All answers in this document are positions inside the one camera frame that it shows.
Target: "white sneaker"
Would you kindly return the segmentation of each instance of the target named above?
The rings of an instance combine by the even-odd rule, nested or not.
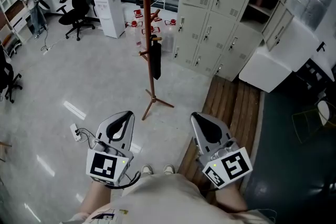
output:
[[[171,164],[167,164],[164,166],[163,168],[163,173],[165,175],[172,175],[172,174],[175,174],[175,169],[174,169],[174,166],[171,165]]]
[[[142,166],[141,174],[153,175],[153,169],[152,169],[152,167],[149,166],[148,164],[145,164],[144,166]]]

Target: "power strip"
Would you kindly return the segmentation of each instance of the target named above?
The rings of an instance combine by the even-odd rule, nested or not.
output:
[[[72,132],[72,135],[73,135],[75,141],[78,142],[80,140],[80,135],[79,135],[79,133],[76,133],[76,130],[78,129],[76,124],[75,123],[72,124],[70,126],[70,129],[71,129],[71,132]]]

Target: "coat rack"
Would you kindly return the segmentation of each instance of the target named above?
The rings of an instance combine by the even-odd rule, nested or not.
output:
[[[155,40],[162,40],[161,37],[156,37],[156,38],[152,38],[151,39],[151,22],[154,20],[154,18],[158,15],[158,13],[160,12],[159,9],[156,10],[156,12],[151,16],[151,0],[143,0],[143,7],[144,7],[144,17],[145,17],[145,37],[146,37],[146,51],[141,51],[139,52],[139,55],[142,56],[148,64],[148,73],[149,73],[149,82],[151,85],[151,91],[146,89],[146,92],[151,96],[151,102],[149,103],[143,117],[142,120],[144,120],[146,118],[146,115],[149,111],[149,109],[151,108],[152,104],[155,103],[156,101],[167,105],[171,108],[173,108],[174,106],[171,104],[168,104],[158,98],[156,98],[155,96],[155,89],[154,89],[154,79],[152,76],[152,71],[151,71],[151,64],[150,64],[150,54],[149,54],[149,50],[151,47],[151,43],[152,41]]]

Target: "wooden pallet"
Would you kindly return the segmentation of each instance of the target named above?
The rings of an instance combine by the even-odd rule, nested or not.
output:
[[[214,76],[202,113],[212,115],[229,126],[240,147],[246,147],[250,155],[258,121],[260,91],[242,81],[230,82]],[[184,155],[178,173],[184,175],[201,191],[211,188],[210,180],[196,163],[197,147],[193,140]],[[210,203],[215,203],[215,193],[206,191],[203,195]]]

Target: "black office chair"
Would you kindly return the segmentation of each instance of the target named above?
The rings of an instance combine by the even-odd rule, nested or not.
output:
[[[92,29],[94,29],[95,27],[93,24],[89,24],[88,23],[89,21],[85,19],[85,15],[89,12],[89,9],[90,9],[86,0],[72,0],[72,6],[73,6],[73,9],[69,11],[68,13],[64,9],[66,5],[62,6],[61,8],[57,10],[57,12],[62,10],[64,13],[64,15],[59,20],[59,23],[62,25],[72,24],[72,29],[65,34],[65,37],[68,39],[69,38],[68,35],[72,31],[77,29],[77,41],[79,41],[80,40],[79,31],[82,26],[91,26]]]
[[[7,92],[5,94],[5,98],[8,99],[8,94],[9,94],[10,102],[14,103],[14,100],[12,99],[12,90],[17,89],[17,88],[22,90],[22,86],[15,83],[17,78],[21,78],[22,76],[19,73],[13,79],[14,77],[13,67],[12,65],[6,62],[4,49],[2,46],[0,47],[1,47],[0,48],[0,93],[2,93],[2,91],[6,89],[8,86]]]

